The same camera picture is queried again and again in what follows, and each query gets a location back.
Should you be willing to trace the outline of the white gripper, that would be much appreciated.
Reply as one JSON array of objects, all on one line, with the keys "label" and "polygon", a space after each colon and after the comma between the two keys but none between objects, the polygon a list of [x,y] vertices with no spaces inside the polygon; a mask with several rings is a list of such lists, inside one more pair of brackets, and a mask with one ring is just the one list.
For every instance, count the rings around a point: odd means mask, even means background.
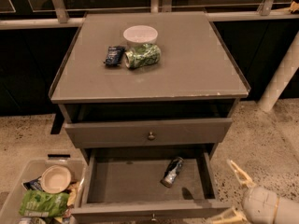
[{"label": "white gripper", "polygon": [[252,178],[234,161],[227,161],[239,185],[248,188],[242,200],[243,212],[231,207],[222,213],[210,217],[208,224],[274,224],[278,196],[275,192],[262,187],[255,187]]}]

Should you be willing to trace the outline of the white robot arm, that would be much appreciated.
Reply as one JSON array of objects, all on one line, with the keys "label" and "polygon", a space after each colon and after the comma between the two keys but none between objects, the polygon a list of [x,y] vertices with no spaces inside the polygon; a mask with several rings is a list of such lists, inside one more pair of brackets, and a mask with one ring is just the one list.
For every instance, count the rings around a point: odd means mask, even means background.
[{"label": "white robot arm", "polygon": [[[299,33],[290,44],[276,73],[267,85],[259,106],[270,111],[299,68]],[[233,206],[207,220],[207,224],[299,224],[299,203],[279,197],[255,184],[234,161],[227,161],[239,185],[247,190],[242,199],[242,211]]]}]

